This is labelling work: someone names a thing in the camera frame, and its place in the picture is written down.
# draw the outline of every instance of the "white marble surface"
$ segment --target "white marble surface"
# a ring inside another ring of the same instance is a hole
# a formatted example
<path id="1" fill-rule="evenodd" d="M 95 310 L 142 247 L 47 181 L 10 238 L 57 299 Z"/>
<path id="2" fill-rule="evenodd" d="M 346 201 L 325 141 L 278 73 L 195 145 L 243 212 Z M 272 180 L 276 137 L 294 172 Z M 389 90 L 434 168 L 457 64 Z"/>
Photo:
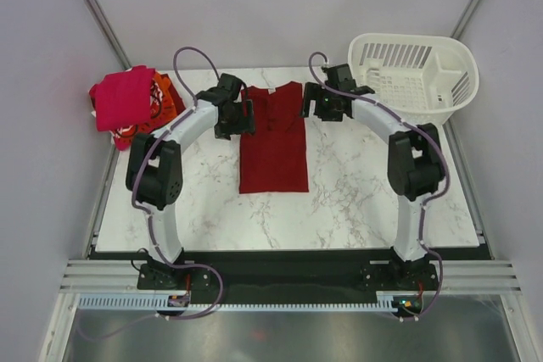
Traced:
<path id="1" fill-rule="evenodd" d="M 223 70 L 248 85 L 276 87 L 311 81 L 307 68 Z M 168 72 L 186 97 L 173 72 Z M 194 91 L 214 84 L 210 70 L 183 71 Z M 239 137 L 216 140 L 213 130 L 182 156 L 184 185 L 176 202 L 186 250 L 389 248 L 395 239 L 397 198 L 386 176 L 387 148 L 353 120 L 305 121 L 309 193 L 238 194 Z M 432 246 L 479 245 L 443 131 L 451 189 L 430 204 L 426 241 Z M 125 188 L 128 152 L 120 154 L 109 192 L 97 251 L 136 251 L 148 246 L 143 213 Z"/>

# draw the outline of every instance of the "plastic basket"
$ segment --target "plastic basket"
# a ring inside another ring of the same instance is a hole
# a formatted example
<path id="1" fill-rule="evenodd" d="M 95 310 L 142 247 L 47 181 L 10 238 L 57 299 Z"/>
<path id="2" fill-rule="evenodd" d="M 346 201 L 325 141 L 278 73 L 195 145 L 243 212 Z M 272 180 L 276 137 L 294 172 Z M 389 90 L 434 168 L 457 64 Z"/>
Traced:
<path id="1" fill-rule="evenodd" d="M 473 55 L 449 37 L 362 34 L 348 60 L 359 86 L 371 87 L 413 124 L 443 125 L 479 89 Z"/>

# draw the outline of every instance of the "aluminum frame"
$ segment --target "aluminum frame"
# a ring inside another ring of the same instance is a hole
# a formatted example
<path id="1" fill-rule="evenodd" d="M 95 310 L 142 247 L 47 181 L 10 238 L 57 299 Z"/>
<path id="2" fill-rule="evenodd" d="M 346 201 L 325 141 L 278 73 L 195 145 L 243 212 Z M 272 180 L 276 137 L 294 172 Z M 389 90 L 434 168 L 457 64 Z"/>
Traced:
<path id="1" fill-rule="evenodd" d="M 65 270 L 61 283 L 59 297 L 48 328 L 48 337 L 43 345 L 40 362 L 61 361 L 68 346 L 71 327 L 75 320 L 80 299 L 91 294 L 90 297 L 122 297 L 135 299 L 164 297 L 167 294 L 182 294 L 182 292 L 169 291 L 140 291 L 137 289 L 139 273 L 129 261 L 123 260 L 71 260 Z M 499 295 L 506 311 L 507 323 L 512 338 L 517 347 L 522 362 L 543 361 L 541 351 L 538 349 L 535 330 L 520 291 L 520 285 L 512 264 L 503 260 L 460 260 L 444 262 L 445 284 L 441 295 L 443 296 L 479 296 Z M 378 298 L 387 301 L 390 296 L 413 295 L 415 292 L 388 291 L 378 292 Z M 103 302 L 102 309 L 127 309 L 125 304 L 119 303 L 115 307 L 111 303 Z M 298 309 L 292 309 L 281 304 L 259 308 L 253 304 L 231 304 L 219 309 L 226 311 L 327 311 L 343 310 L 382 312 L 382 308 L 367 309 L 364 304 L 310 304 Z"/>

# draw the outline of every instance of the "gray floor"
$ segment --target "gray floor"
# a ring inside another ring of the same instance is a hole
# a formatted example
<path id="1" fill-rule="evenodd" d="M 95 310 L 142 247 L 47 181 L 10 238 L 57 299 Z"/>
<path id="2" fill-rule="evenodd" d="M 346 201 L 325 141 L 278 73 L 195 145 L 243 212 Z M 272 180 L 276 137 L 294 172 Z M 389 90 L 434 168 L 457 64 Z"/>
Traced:
<path id="1" fill-rule="evenodd" d="M 221 312 L 194 321 L 146 320 L 88 343 L 72 334 L 66 361 L 518 361 L 498 302 L 440 298 L 426 318 L 401 324 L 367 313 Z M 80 311 L 92 336 L 142 312 Z"/>

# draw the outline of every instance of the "purple cable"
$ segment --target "purple cable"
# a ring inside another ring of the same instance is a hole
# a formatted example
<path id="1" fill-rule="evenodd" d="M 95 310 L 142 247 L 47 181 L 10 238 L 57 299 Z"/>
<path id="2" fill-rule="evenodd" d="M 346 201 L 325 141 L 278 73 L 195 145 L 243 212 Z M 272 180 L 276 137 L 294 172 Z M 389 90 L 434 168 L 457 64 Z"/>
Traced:
<path id="1" fill-rule="evenodd" d="M 209 270 L 211 273 L 213 273 L 217 277 L 217 279 L 219 281 L 219 294 L 217 295 L 217 298 L 213 302 L 213 304 L 210 307 L 208 307 L 207 309 L 204 309 L 204 310 L 202 310 L 202 311 L 200 311 L 200 312 L 198 312 L 196 314 L 192 314 L 192 315 L 181 315 L 179 317 L 171 317 L 171 316 L 167 317 L 168 319 L 172 319 L 172 320 L 194 320 L 196 318 L 203 317 L 205 315 L 210 314 L 213 311 L 213 309 L 215 308 L 215 306 L 221 301 L 222 295 L 224 293 L 223 280 L 221 278 L 221 275 L 219 274 L 219 272 L 215 268 L 213 268 L 213 267 L 211 267 L 209 265 L 202 265 L 202 264 L 174 265 L 174 264 L 172 264 L 172 262 L 170 262 L 164 256 L 164 254 L 160 250 L 160 247 L 159 247 L 158 243 L 156 242 L 156 238 L 154 236 L 153 213 L 149 209 L 147 209 L 144 206 L 138 204 L 137 201 L 136 201 L 137 189 L 139 188 L 139 184 L 140 184 L 140 182 L 142 180 L 143 172 L 145 171 L 145 168 L 147 167 L 147 164 L 148 164 L 149 160 L 151 159 L 151 156 L 153 155 L 154 151 L 159 146 L 160 142 L 162 142 L 164 140 L 164 138 L 171 133 L 171 130 L 175 129 L 184 120 L 186 120 L 191 114 L 193 114 L 194 109 L 196 109 L 196 107 L 198 106 L 198 99 L 196 98 L 196 94 L 193 92 L 192 89 L 190 89 L 190 87 L 187 85 L 187 83 L 181 78 L 181 76 L 179 75 L 179 70 L 177 69 L 177 56 L 183 51 L 194 51 L 196 53 L 201 54 L 210 63 L 211 68 L 215 72 L 217 80 L 219 80 L 219 73 L 217 71 L 217 68 L 215 67 L 215 65 L 213 64 L 213 62 L 207 56 L 206 53 L 204 53 L 203 51 L 197 49 L 196 47 L 181 47 L 176 51 L 176 53 L 173 56 L 173 70 L 176 73 L 176 77 L 179 80 L 179 82 L 181 83 L 181 85 L 187 90 L 188 94 L 193 99 L 193 107 L 188 109 L 185 112 L 185 114 L 183 116 L 181 116 L 178 120 L 174 121 L 169 128 L 165 129 L 162 132 L 162 134 L 160 134 L 160 136 L 157 137 L 157 139 L 154 141 L 151 148 L 147 151 L 147 154 L 145 154 L 145 157 L 143 158 L 142 165 L 139 168 L 139 171 L 137 172 L 136 180 L 134 181 L 134 186 L 132 188 L 132 207 L 134 207 L 135 209 L 141 209 L 146 215 L 148 215 L 147 225 L 148 225 L 148 233 L 149 233 L 149 236 L 150 236 L 150 239 L 151 239 L 151 243 L 155 247 L 156 253 L 162 259 L 162 261 L 166 265 L 170 266 L 171 268 L 178 269 L 178 270 L 179 269 L 206 269 L 206 270 Z M 134 320 L 133 322 L 131 322 L 129 324 L 126 324 L 125 326 L 122 326 L 121 328 L 119 328 L 119 329 L 117 329 L 117 330 L 115 330 L 115 331 L 113 331 L 113 332 L 111 332 L 109 334 L 102 335 L 100 337 L 89 337 L 87 334 L 85 334 L 82 331 L 81 327 L 80 327 L 79 320 L 76 322 L 76 330 L 79 333 L 79 335 L 81 335 L 81 337 L 83 339 L 85 339 L 86 341 L 95 343 L 95 342 L 98 342 L 98 341 L 102 341 L 104 339 L 111 338 L 111 337 L 117 335 L 119 332 L 122 332 L 125 329 L 128 329 L 128 328 L 140 323 L 141 321 L 153 318 L 155 316 L 156 316 L 155 314 L 145 315 L 145 316 L 143 316 L 141 318 L 138 318 L 138 319 Z"/>
<path id="2" fill-rule="evenodd" d="M 309 70 L 311 72 L 311 75 L 313 75 L 313 78 L 315 78 L 315 81 L 320 86 L 322 86 L 326 90 L 328 90 L 328 91 L 330 91 L 332 93 L 335 93 L 337 95 L 341 95 L 341 96 L 344 96 L 344 97 L 352 97 L 354 99 L 360 99 L 361 101 L 370 103 L 372 105 L 377 106 L 378 108 L 381 108 L 384 112 L 389 114 L 391 117 L 393 117 L 399 123 L 401 123 L 404 127 L 409 129 L 410 131 L 415 131 L 418 135 L 420 135 L 421 137 L 424 137 L 424 139 L 426 139 L 428 144 L 430 146 L 432 146 L 432 149 L 437 153 L 437 155 L 439 157 L 439 161 L 441 162 L 441 165 L 443 165 L 443 169 L 445 171 L 445 188 L 443 188 L 443 191 L 438 192 L 437 194 L 423 200 L 422 210 L 421 210 L 421 218 L 420 218 L 420 220 L 418 222 L 418 241 L 419 241 L 419 244 L 421 245 L 421 248 L 423 248 L 426 253 L 434 256 L 438 260 L 438 267 L 439 267 L 438 288 L 435 291 L 435 295 L 430 300 L 430 303 L 428 304 L 428 306 L 423 310 L 423 312 L 421 312 L 421 314 L 419 314 L 417 316 L 417 318 L 421 317 L 421 316 L 425 315 L 427 312 L 429 312 L 432 309 L 432 307 L 435 304 L 435 301 L 437 300 L 437 298 L 439 296 L 439 293 L 441 292 L 441 288 L 443 287 L 443 259 L 441 258 L 439 253 L 435 252 L 434 250 L 432 250 L 431 248 L 426 246 L 426 244 L 424 243 L 424 220 L 426 219 L 426 206 L 428 205 L 428 203 L 430 203 L 431 201 L 434 201 L 437 198 L 443 197 L 449 191 L 449 188 L 451 187 L 451 174 L 449 172 L 449 166 L 447 165 L 447 162 L 445 160 L 445 156 L 441 152 L 441 149 L 439 148 L 438 144 L 435 142 L 435 140 L 432 137 L 430 137 L 430 135 L 428 133 L 426 133 L 425 131 L 420 130 L 418 127 L 416 127 L 414 125 L 410 125 L 409 123 L 403 121 L 402 118 L 394 110 L 392 110 L 388 106 L 386 106 L 386 105 L 384 105 L 384 104 L 382 104 L 380 102 L 376 102 L 374 99 L 371 99 L 369 97 L 363 97 L 362 95 L 354 95 L 354 94 L 348 93 L 348 92 L 341 92 L 338 89 L 334 89 L 334 88 L 326 85 L 316 75 L 316 72 L 313 69 L 313 58 L 315 56 L 317 56 L 317 55 L 324 58 L 325 63 L 328 62 L 328 57 L 326 56 L 325 53 L 321 53 L 320 51 L 315 51 L 309 57 L 309 63 L 308 63 L 309 64 Z M 414 316 L 413 317 L 404 317 L 404 320 L 415 320 L 415 318 L 416 317 L 414 317 Z"/>
<path id="3" fill-rule="evenodd" d="M 172 130 L 175 129 L 176 127 L 178 127 L 184 120 L 186 120 L 191 114 L 193 114 L 194 113 L 193 109 L 196 108 L 196 106 L 198 106 L 198 99 L 196 98 L 196 95 L 190 89 L 190 87 L 185 83 L 185 81 L 181 78 L 181 76 L 179 75 L 179 71 L 177 70 L 177 56 L 179 55 L 180 52 L 186 51 L 186 50 L 195 51 L 197 53 L 200 53 L 202 56 L 204 56 L 204 58 L 207 59 L 207 61 L 211 65 L 211 68 L 215 72 L 217 80 L 219 79 L 219 73 L 217 72 L 217 68 L 215 67 L 215 65 L 213 64 L 211 59 L 203 51 L 197 49 L 196 47 L 182 47 L 182 48 L 179 48 L 176 51 L 176 53 L 174 54 L 174 57 L 173 57 L 174 71 L 176 72 L 176 76 L 177 76 L 177 79 L 179 80 L 179 82 L 181 82 L 183 87 L 187 90 L 187 92 L 192 97 L 192 99 L 194 101 L 194 106 L 191 109 L 187 110 L 186 113 L 183 116 L 181 116 L 178 120 L 176 120 L 175 122 L 173 122 L 171 124 L 170 129 L 172 129 Z M 137 189 L 139 188 L 139 184 L 140 184 L 140 182 L 142 180 L 142 176 L 143 176 L 143 172 L 145 171 L 145 167 L 147 167 L 147 164 L 148 164 L 149 160 L 151 159 L 151 156 L 153 155 L 154 150 L 156 150 L 156 148 L 158 147 L 160 142 L 162 142 L 164 140 L 164 138 L 167 135 L 170 134 L 170 132 L 171 131 L 169 129 L 166 129 L 159 137 L 157 137 L 157 139 L 154 141 L 153 145 L 151 146 L 151 148 L 149 149 L 147 154 L 145 154 L 145 157 L 143 158 L 142 166 L 140 167 L 139 171 L 137 172 L 136 180 L 134 181 L 134 186 L 132 188 L 132 207 L 134 207 L 135 209 L 141 209 L 145 214 L 148 215 L 147 227 L 148 227 L 148 233 L 149 233 L 149 237 L 151 239 L 151 243 L 153 244 L 153 246 L 154 246 L 154 248 L 156 250 L 156 253 L 159 255 L 159 257 L 162 259 L 162 261 L 166 265 L 170 266 L 172 269 L 178 269 L 178 270 L 206 269 L 206 270 L 209 270 L 211 273 L 213 273 L 217 277 L 217 279 L 219 281 L 219 294 L 217 295 L 216 300 L 213 302 L 213 304 L 210 307 L 208 307 L 207 309 L 204 309 L 204 310 L 202 310 L 202 311 L 200 311 L 200 312 L 198 312 L 196 314 L 193 314 L 193 315 L 181 315 L 179 317 L 170 317 L 170 319 L 172 319 L 172 320 L 193 320 L 195 318 L 203 317 L 205 315 L 210 314 L 213 311 L 213 308 L 221 301 L 222 294 L 224 292 L 224 283 L 222 281 L 221 275 L 219 274 L 219 272 L 216 269 L 214 269 L 213 267 L 211 267 L 209 265 L 202 265 L 202 264 L 174 265 L 172 262 L 170 262 L 170 260 L 168 260 L 164 256 L 164 254 L 160 250 L 160 246 L 158 245 L 158 243 L 156 241 L 156 237 L 154 235 L 154 229 L 153 229 L 153 214 L 152 214 L 152 212 L 149 209 L 145 208 L 144 206 L 138 204 L 137 201 L 136 201 Z"/>

